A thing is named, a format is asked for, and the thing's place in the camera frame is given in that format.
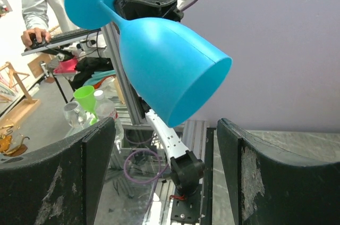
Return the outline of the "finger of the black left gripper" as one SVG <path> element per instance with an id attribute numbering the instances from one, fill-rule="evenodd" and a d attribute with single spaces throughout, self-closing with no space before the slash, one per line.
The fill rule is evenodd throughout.
<path id="1" fill-rule="evenodd" d="M 114 9 L 126 20 L 164 18 L 180 22 L 183 19 L 177 0 L 115 0 Z"/>

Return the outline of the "blue wine glass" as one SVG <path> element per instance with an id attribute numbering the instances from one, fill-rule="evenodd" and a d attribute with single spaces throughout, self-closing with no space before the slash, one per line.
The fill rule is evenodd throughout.
<path id="1" fill-rule="evenodd" d="M 84 29 L 114 23 L 125 74 L 169 127 L 199 110 L 219 88 L 232 59 L 190 28 L 163 18 L 126 20 L 114 0 L 64 0 L 69 19 Z"/>

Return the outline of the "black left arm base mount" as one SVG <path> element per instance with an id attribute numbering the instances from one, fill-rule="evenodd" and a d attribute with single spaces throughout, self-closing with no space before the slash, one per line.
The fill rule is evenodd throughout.
<path id="1" fill-rule="evenodd" d="M 196 224 L 200 220 L 202 184 L 198 185 L 196 192 L 189 197 L 178 199 L 181 195 L 175 189 L 175 198 L 172 199 L 171 221 Z"/>

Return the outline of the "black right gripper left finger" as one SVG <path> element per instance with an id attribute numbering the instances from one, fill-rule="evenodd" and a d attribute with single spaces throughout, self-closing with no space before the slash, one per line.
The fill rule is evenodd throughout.
<path id="1" fill-rule="evenodd" d="M 1 164 L 1 224 L 93 224 L 115 137 L 106 118 Z"/>

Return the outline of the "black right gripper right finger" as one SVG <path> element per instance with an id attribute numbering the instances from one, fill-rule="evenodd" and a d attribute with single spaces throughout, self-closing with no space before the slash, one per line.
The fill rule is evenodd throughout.
<path id="1" fill-rule="evenodd" d="M 217 140 L 235 224 L 339 224 L 339 163 L 285 150 L 228 119 Z"/>

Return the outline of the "person's grey sleeved forearm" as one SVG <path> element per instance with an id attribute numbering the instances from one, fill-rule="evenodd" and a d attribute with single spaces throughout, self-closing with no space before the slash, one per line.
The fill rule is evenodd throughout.
<path id="1" fill-rule="evenodd" d="M 47 0 L 21 0 L 22 17 L 27 29 L 48 29 Z"/>

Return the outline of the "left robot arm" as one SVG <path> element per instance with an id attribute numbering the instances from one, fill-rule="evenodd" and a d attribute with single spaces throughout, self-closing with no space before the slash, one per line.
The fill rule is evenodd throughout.
<path id="1" fill-rule="evenodd" d="M 115 0 L 113 5 L 117 14 L 127 20 L 156 17 L 180 22 L 184 10 L 198 0 Z M 169 128 L 155 111 L 141 98 L 137 98 L 138 107 L 144 113 L 147 122 L 160 138 L 171 168 L 171 178 L 175 183 L 180 198 L 193 195 L 203 177 L 205 165 L 196 158 L 193 151 L 181 142 L 174 129 Z"/>

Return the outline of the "person's hand on mouse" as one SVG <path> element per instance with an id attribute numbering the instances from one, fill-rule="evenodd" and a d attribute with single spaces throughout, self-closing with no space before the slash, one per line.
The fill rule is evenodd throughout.
<path id="1" fill-rule="evenodd" d="M 45 37 L 47 43 L 51 40 L 51 35 L 46 29 L 40 29 L 38 27 L 28 29 L 21 35 L 21 40 L 27 49 L 30 49 L 30 46 L 32 45 L 30 34 L 35 34 L 38 41 L 41 41 L 42 37 Z"/>

